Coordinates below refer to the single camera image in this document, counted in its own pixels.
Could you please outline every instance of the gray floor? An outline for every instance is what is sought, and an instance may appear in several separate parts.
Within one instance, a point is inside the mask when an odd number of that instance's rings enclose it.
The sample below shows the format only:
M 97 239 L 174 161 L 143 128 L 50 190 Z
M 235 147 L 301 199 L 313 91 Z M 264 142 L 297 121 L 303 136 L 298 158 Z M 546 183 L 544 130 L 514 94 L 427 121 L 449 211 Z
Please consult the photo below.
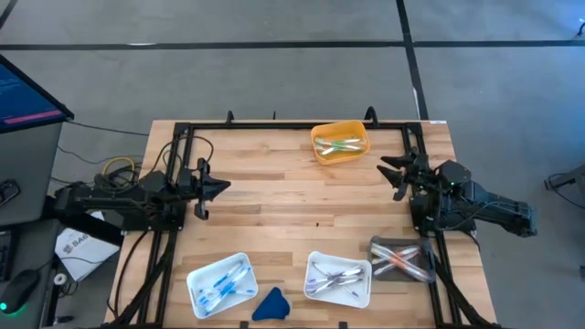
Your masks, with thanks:
M 7 3 L 0 0 L 0 5 Z M 571 39 L 585 5 L 564 1 L 407 1 L 415 40 Z M 20 0 L 0 43 L 400 39 L 393 1 Z M 79 122 L 148 132 L 154 119 L 415 119 L 404 50 L 6 51 Z M 537 207 L 539 235 L 482 225 L 498 320 L 516 328 L 585 323 L 585 213 L 542 181 L 585 162 L 585 48 L 418 49 L 429 115 L 449 122 L 458 159 L 496 193 Z M 66 125 L 61 146 L 97 160 L 141 154 L 141 137 Z M 97 170 L 58 154 L 54 175 Z M 572 188 L 565 191 L 585 204 Z M 103 319 L 114 266 L 82 282 L 61 314 Z

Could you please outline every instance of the yellow cable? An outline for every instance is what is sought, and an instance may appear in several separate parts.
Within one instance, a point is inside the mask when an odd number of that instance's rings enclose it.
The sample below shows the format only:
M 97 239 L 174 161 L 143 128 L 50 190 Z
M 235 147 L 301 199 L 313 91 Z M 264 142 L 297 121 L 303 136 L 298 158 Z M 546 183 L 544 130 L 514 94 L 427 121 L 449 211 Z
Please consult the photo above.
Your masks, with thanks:
M 127 161 L 130 163 L 130 165 L 132 166 L 132 171 L 135 172 L 136 171 L 136 164 L 134 163 L 134 160 L 129 158 L 129 157 L 125 157 L 125 156 L 119 156 L 116 158 L 111 159 L 110 161 L 108 161 L 108 163 L 103 167 L 103 170 L 101 171 L 102 175 L 106 175 L 106 173 L 108 173 L 108 168 L 110 168 L 110 165 L 117 163 L 119 161 Z

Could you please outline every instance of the computer mouse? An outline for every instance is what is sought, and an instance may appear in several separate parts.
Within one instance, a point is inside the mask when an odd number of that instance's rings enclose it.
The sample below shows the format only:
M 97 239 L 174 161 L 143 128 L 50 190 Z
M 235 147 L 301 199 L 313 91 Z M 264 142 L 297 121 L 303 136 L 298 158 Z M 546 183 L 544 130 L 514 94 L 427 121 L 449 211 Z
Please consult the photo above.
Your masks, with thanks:
M 0 298 L 0 311 L 14 313 L 27 302 L 30 293 L 37 287 L 39 275 L 36 270 L 24 270 L 8 283 Z

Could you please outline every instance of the keyboard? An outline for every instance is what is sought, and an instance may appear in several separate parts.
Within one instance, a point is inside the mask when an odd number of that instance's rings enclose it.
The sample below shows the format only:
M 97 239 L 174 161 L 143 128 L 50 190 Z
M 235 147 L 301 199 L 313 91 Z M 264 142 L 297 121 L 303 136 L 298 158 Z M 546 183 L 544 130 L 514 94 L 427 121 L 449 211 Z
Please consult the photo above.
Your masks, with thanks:
M 0 228 L 0 282 L 10 280 L 12 260 L 16 251 L 16 235 L 13 230 Z

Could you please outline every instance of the orange plastic container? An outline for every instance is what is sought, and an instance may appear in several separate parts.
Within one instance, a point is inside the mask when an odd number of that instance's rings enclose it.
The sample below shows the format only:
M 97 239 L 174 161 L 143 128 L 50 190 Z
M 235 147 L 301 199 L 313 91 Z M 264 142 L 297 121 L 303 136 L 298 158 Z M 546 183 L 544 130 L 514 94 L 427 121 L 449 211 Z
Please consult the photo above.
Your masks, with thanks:
M 327 155 L 321 155 L 317 151 L 315 138 L 320 137 L 326 140 L 337 141 L 350 138 L 359 138 L 364 142 L 360 144 L 363 151 L 360 152 L 332 152 Z M 339 164 L 346 161 L 356 160 L 369 151 L 369 139 L 366 134 L 366 127 L 358 120 L 335 122 L 315 126 L 311 130 L 311 140 L 313 141 L 314 156 L 321 165 Z

